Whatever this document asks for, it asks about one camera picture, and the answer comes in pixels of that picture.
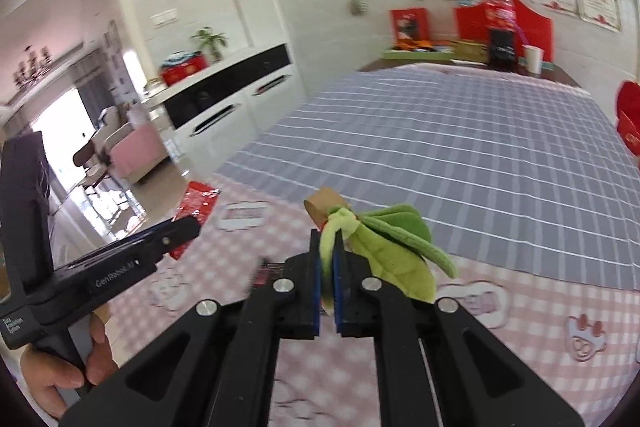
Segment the person's left hand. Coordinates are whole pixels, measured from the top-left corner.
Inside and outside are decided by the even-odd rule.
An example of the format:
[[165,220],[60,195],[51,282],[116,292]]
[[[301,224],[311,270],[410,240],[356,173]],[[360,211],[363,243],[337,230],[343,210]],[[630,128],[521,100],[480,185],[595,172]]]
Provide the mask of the person's left hand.
[[67,410],[58,388],[76,389],[86,381],[97,386],[118,369],[113,360],[104,322],[95,313],[90,321],[90,334],[92,350],[85,369],[78,369],[73,364],[32,346],[28,346],[21,355],[21,371],[32,399],[55,419],[60,419]]

